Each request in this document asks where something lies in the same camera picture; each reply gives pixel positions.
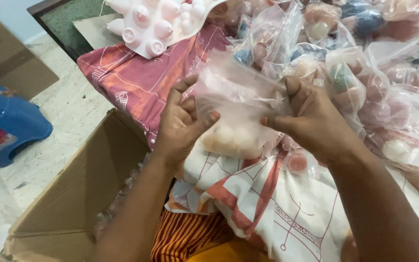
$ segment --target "wall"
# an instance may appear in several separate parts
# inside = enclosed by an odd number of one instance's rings
[[[27,8],[42,0],[0,0],[0,22],[24,44],[46,33]]]

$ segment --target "marble floor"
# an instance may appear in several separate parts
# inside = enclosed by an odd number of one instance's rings
[[[113,108],[47,34],[27,46],[60,80],[32,99],[53,124],[51,136],[0,168],[0,208],[6,223],[13,223],[33,202]]]

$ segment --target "white silicone mold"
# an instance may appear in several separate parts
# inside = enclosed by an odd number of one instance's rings
[[[194,36],[201,30],[211,9],[226,0],[106,0],[124,19],[108,23],[108,29],[122,36],[126,46],[151,59],[168,46]]]

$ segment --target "hand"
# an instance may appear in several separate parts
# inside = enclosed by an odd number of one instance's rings
[[[221,117],[219,113],[211,112],[197,119],[195,98],[189,97],[182,101],[182,93],[195,84],[197,78],[197,74],[192,75],[172,87],[161,113],[152,158],[160,158],[166,168],[176,172],[183,170],[183,163],[196,140]]]
[[[288,134],[326,165],[356,150],[366,150],[322,88],[294,76],[281,81],[294,116],[269,116],[262,118],[261,124]]]

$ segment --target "fingernail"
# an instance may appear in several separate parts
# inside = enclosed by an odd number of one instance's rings
[[[211,112],[209,115],[213,121],[217,121],[221,117],[221,114],[218,112]]]
[[[262,117],[260,119],[260,124],[266,126],[268,124],[268,118],[267,117]]]

